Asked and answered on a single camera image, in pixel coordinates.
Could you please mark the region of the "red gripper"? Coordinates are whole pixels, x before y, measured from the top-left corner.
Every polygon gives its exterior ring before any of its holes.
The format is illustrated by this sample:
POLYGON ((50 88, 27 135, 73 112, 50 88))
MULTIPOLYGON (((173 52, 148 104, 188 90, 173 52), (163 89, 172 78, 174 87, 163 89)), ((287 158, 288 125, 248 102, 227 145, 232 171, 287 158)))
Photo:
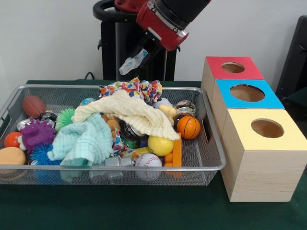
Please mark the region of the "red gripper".
MULTIPOLYGON (((149 0, 141 7, 136 22, 142 29, 149 31, 167 51, 175 50, 189 35, 185 29, 179 29, 178 25, 173 25, 162 14, 154 0, 149 0)), ((139 65, 141 69, 160 51, 159 45, 152 49, 146 48, 149 41, 149 36, 143 36, 129 56, 132 59, 143 59, 139 65)))

